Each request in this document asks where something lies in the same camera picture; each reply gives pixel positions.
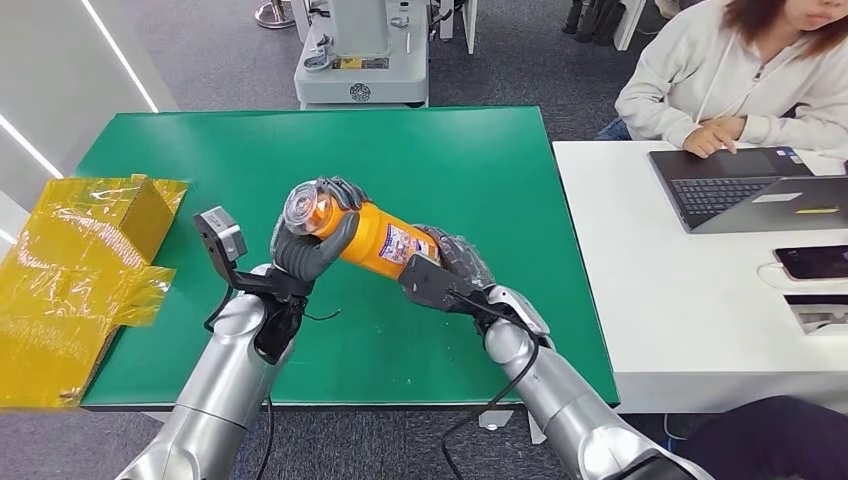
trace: clear plastic cap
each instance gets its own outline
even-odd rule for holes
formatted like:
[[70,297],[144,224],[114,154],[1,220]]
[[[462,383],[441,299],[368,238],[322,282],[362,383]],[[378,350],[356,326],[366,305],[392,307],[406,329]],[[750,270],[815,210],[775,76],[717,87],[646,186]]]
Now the clear plastic cap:
[[286,198],[283,219],[286,228],[295,235],[308,235],[315,231],[312,214],[318,208],[318,188],[315,182],[304,182],[294,187]]

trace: yellow plastic wrap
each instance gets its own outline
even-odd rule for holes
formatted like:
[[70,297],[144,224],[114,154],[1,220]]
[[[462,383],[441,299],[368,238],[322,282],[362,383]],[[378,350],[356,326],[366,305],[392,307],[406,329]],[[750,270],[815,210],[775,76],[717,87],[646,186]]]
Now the yellow plastic wrap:
[[150,263],[186,188],[48,182],[0,264],[0,408],[78,405],[116,329],[153,322],[174,271]]

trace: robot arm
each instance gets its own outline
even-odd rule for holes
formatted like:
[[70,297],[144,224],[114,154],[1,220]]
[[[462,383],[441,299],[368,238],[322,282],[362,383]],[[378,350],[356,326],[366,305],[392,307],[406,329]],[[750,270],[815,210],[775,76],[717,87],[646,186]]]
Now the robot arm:
[[451,297],[485,305],[465,311],[475,318],[489,357],[515,390],[572,478],[583,480],[710,480],[697,465],[680,458],[628,425],[556,352],[550,329],[518,292],[499,285],[480,289],[416,255],[398,281],[416,300],[456,311]]
[[117,480],[228,479],[247,429],[291,355],[312,289],[270,265],[236,271],[235,260],[247,250],[222,208],[195,216],[195,223],[218,273],[242,293],[218,314],[168,421]]

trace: robot finger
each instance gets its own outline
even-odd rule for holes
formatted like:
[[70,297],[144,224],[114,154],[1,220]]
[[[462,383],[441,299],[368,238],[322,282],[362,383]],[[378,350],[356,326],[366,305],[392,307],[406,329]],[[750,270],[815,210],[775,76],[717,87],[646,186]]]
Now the robot finger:
[[342,210],[359,210],[362,207],[362,203],[358,201],[351,190],[346,190],[327,177],[319,177],[316,186],[319,192],[327,192],[332,195]]
[[346,185],[347,187],[349,187],[350,190],[352,190],[354,192],[354,197],[358,197],[359,200],[362,203],[371,201],[371,199],[368,198],[368,194],[365,193],[365,190],[360,188],[359,185],[356,185],[355,183],[350,183],[347,180],[343,179],[342,177],[338,177],[338,176],[333,177],[330,180],[339,184],[339,185]]

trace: brown hair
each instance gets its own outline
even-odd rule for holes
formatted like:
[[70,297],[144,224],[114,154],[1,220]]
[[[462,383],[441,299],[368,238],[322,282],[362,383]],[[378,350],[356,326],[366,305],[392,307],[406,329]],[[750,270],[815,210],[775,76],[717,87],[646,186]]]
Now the brown hair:
[[[737,30],[751,43],[777,20],[786,0],[731,0],[724,10],[724,26]],[[821,55],[848,38],[848,17],[809,32],[813,41],[804,57]]]

